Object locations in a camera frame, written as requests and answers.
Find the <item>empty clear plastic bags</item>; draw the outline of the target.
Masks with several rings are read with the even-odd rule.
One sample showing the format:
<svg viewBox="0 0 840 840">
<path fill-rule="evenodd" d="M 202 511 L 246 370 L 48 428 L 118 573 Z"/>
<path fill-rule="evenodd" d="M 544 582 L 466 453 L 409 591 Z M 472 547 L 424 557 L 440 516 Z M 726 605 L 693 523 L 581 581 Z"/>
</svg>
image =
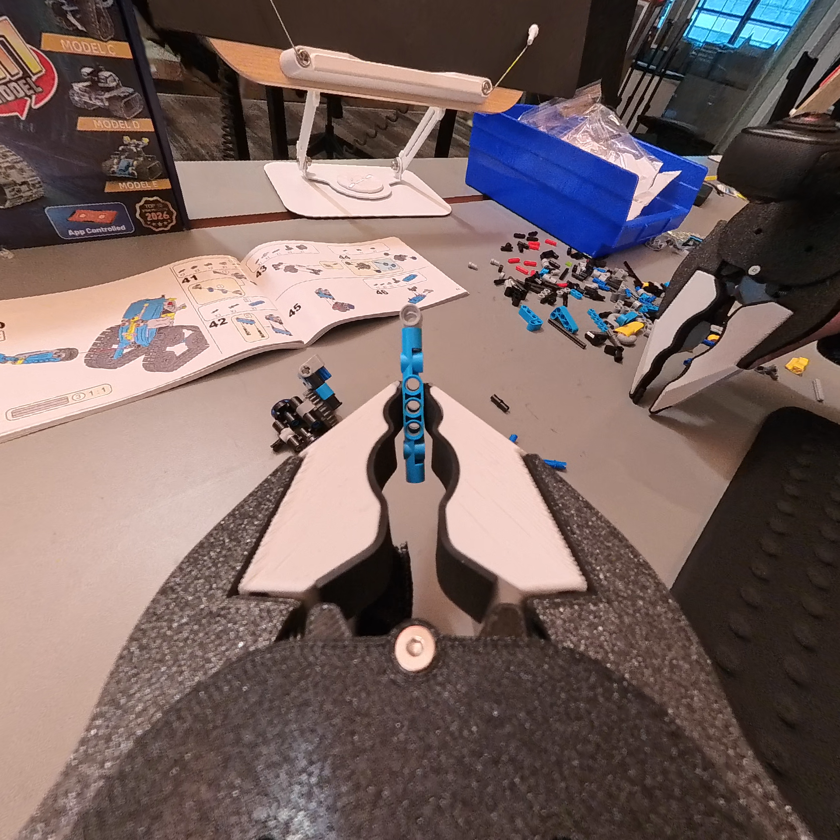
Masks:
<svg viewBox="0 0 840 840">
<path fill-rule="evenodd" d="M 602 84 L 579 88 L 571 99 L 553 98 L 523 112 L 518 120 L 636 176 L 627 220 L 635 219 L 681 170 L 642 149 L 614 111 L 602 103 Z"/>
</svg>

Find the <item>blue plastic bin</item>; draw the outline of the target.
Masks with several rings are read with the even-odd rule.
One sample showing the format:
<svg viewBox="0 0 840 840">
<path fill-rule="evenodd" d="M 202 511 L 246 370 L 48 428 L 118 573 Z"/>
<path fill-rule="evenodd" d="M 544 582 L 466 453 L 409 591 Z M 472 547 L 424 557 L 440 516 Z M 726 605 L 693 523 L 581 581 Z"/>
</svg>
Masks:
<svg viewBox="0 0 840 840">
<path fill-rule="evenodd" d="M 629 219 L 635 174 L 520 122 L 528 110 L 516 104 L 475 114 L 468 186 L 592 257 L 643 245 L 684 222 L 707 177 L 705 165 L 640 143 L 676 177 Z"/>
</svg>

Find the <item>small black blue gear assembly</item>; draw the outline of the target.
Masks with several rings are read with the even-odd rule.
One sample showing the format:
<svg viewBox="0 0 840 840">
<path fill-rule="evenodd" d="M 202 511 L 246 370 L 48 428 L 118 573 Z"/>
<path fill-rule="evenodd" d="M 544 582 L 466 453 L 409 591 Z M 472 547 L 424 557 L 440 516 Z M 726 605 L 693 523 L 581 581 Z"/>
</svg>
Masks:
<svg viewBox="0 0 840 840">
<path fill-rule="evenodd" d="M 279 400 L 270 409 L 276 440 L 271 449 L 283 448 L 299 455 L 340 421 L 336 412 L 342 403 L 329 384 L 331 373 L 314 354 L 298 369 L 302 395 Z"/>
</svg>

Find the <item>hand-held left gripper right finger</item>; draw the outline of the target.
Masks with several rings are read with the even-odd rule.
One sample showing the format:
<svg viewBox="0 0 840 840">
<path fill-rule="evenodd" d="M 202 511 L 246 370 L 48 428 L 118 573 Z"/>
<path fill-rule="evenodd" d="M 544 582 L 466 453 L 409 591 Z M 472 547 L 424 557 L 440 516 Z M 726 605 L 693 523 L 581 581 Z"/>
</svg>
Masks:
<svg viewBox="0 0 840 840">
<path fill-rule="evenodd" d="M 436 386 L 425 394 L 442 592 L 477 624 L 500 603 L 587 592 L 585 573 L 535 476 L 538 458 Z"/>
</svg>

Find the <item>instruction booklet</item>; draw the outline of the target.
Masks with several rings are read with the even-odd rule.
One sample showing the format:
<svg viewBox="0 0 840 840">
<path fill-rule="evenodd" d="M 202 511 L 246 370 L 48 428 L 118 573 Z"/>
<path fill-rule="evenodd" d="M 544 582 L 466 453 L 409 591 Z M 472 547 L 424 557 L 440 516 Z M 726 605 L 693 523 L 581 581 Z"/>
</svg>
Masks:
<svg viewBox="0 0 840 840">
<path fill-rule="evenodd" d="M 1 438 L 164 392 L 346 322 L 468 296 L 399 238 L 272 241 L 2 302 Z"/>
</svg>

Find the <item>pile of small brick parts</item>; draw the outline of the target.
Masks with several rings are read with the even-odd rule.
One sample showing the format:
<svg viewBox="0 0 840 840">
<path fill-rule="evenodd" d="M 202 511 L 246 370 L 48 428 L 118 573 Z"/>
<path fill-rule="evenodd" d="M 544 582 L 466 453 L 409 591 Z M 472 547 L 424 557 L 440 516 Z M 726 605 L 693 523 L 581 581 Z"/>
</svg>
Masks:
<svg viewBox="0 0 840 840">
<path fill-rule="evenodd" d="M 494 289 L 529 334 L 555 331 L 622 364 L 625 351 L 649 335 L 669 281 L 646 280 L 627 261 L 609 266 L 571 246 L 562 255 L 559 247 L 535 230 L 514 234 L 486 262 Z"/>
</svg>

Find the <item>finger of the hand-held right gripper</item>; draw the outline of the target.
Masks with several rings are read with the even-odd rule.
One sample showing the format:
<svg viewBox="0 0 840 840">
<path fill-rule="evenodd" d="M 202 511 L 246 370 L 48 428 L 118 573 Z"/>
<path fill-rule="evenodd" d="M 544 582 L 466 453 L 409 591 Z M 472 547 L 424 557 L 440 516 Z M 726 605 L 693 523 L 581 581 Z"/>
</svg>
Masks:
<svg viewBox="0 0 840 840">
<path fill-rule="evenodd" d="M 685 344 L 693 328 L 706 320 L 723 300 L 723 280 L 702 269 L 673 276 L 663 307 L 647 337 L 636 369 L 629 398 L 640 403 L 666 361 Z"/>
<path fill-rule="evenodd" d="M 743 359 L 791 316 L 793 312 L 778 303 L 757 303 L 736 310 L 715 346 L 694 357 L 682 374 L 665 386 L 649 412 L 661 413 L 739 373 Z"/>
</svg>

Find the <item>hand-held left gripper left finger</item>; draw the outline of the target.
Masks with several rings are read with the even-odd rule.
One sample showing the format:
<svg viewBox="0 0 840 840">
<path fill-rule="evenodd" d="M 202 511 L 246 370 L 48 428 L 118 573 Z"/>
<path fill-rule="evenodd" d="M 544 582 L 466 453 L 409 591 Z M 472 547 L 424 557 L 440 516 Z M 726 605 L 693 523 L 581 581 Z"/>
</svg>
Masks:
<svg viewBox="0 0 840 840">
<path fill-rule="evenodd" d="M 392 540 L 384 488 L 397 470 L 397 382 L 307 448 L 238 581 L 239 595 L 331 603 L 361 634 L 411 616 L 411 561 Z"/>
</svg>

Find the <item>grey desk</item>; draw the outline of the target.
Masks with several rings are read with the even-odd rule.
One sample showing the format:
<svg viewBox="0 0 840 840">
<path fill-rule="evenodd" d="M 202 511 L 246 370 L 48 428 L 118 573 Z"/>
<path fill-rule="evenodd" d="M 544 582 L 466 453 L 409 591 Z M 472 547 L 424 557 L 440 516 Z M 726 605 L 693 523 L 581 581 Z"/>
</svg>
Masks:
<svg viewBox="0 0 840 840">
<path fill-rule="evenodd" d="M 22 249 L 2 257 L 2 299 L 89 287 L 179 259 L 242 257 L 278 239 L 396 236 L 469 290 L 424 318 L 427 381 L 566 479 L 668 585 L 762 420 L 799 406 L 838 421 L 838 368 L 813 350 L 800 377 L 742 373 L 668 413 L 627 398 L 623 364 L 555 331 L 529 334 L 489 259 L 522 222 L 469 195 L 466 164 L 420 161 L 457 198 L 443 218 L 310 222 L 279 210 L 259 162 L 177 165 L 191 230 Z M 263 353 L 126 406 L 2 444 L 2 838 L 14 838 L 69 759 L 103 684 L 159 587 L 280 462 L 271 404 L 304 353 Z M 505 414 L 490 395 L 509 406 Z"/>
</svg>

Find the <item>blue beam brick assembly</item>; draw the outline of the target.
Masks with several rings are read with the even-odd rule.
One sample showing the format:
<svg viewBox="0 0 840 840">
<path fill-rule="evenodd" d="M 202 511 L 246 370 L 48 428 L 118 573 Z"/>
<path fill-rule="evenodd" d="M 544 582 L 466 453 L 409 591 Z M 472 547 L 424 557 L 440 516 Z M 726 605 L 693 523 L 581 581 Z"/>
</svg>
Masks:
<svg viewBox="0 0 840 840">
<path fill-rule="evenodd" d="M 401 391 L 403 457 L 406 481 L 420 484 L 425 480 L 425 389 L 423 334 L 419 325 L 402 326 Z"/>
</svg>

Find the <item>robot kit box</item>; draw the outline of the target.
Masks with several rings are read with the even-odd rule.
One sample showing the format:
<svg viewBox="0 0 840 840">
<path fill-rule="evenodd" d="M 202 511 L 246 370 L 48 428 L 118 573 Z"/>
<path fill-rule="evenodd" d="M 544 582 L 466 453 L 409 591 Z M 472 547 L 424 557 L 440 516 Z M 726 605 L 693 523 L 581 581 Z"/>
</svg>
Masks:
<svg viewBox="0 0 840 840">
<path fill-rule="evenodd" d="M 189 227 L 131 2 L 1 2 L 2 250 Z"/>
</svg>

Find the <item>white folding stand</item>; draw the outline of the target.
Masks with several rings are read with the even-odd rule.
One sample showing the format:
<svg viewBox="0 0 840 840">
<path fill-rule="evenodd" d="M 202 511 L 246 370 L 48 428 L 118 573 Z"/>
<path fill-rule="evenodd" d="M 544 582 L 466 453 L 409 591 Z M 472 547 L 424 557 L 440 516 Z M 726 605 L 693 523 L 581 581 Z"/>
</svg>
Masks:
<svg viewBox="0 0 840 840">
<path fill-rule="evenodd" d="M 419 70 L 360 59 L 351 54 L 290 42 L 280 54 L 283 74 L 307 92 L 296 146 L 296 163 L 274 161 L 264 167 L 269 183 L 288 212 L 308 218 L 441 217 L 448 205 L 408 167 L 447 105 L 475 111 L 491 95 L 539 35 L 531 24 L 525 46 L 496 83 L 458 72 Z M 309 153 L 312 125 L 327 94 L 359 93 L 373 99 L 427 106 L 406 145 L 388 166 L 313 162 Z"/>
</svg>

